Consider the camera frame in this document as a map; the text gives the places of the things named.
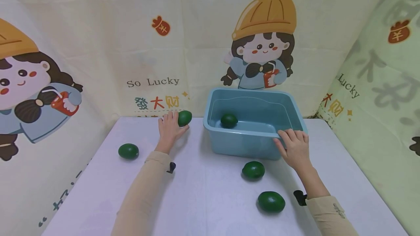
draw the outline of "red cup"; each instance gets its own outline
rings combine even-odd
[[[268,85],[268,79],[270,79],[271,78],[271,75],[277,75],[278,73],[279,73],[280,71],[279,70],[273,70],[273,71],[271,71],[271,72],[267,72],[267,73],[265,73],[264,74],[264,85],[265,85],[265,88],[269,88],[269,87],[274,87],[274,86],[276,86],[276,84],[274,84],[274,85],[272,85],[272,86],[269,86]]]
[[[60,95],[58,95],[57,98],[55,98],[55,100],[52,101],[51,106],[59,112],[66,114],[67,116],[73,116],[78,111],[78,105],[76,106],[76,109],[74,111],[69,111],[68,109],[66,109],[64,107],[64,99],[68,97],[68,92],[61,92]]]

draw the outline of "cream backdrop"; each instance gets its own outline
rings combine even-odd
[[[309,116],[378,0],[292,1],[293,74],[273,89],[290,92]],[[169,109],[202,116],[208,90],[223,86],[232,33],[252,0],[0,2],[0,18],[83,85],[80,111],[69,122],[36,144],[19,135],[19,154],[0,162],[0,229],[39,235],[118,116]]]
[[[378,3],[317,113],[413,236],[420,235],[419,2]]]

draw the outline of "yellow knit hat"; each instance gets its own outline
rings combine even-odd
[[[242,12],[232,39],[268,32],[293,34],[295,29],[296,8],[292,0],[254,0]]]
[[[9,22],[0,19],[0,59],[38,51],[33,40]]]

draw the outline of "rosy cheek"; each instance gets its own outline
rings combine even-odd
[[[9,92],[8,88],[3,88],[2,90],[0,90],[0,95],[6,95]]]

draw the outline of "cartoon eye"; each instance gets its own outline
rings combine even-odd
[[[19,76],[26,76],[28,74],[26,70],[19,70],[17,73]]]
[[[10,81],[8,79],[0,79],[0,85],[8,86],[9,84],[10,84]]]

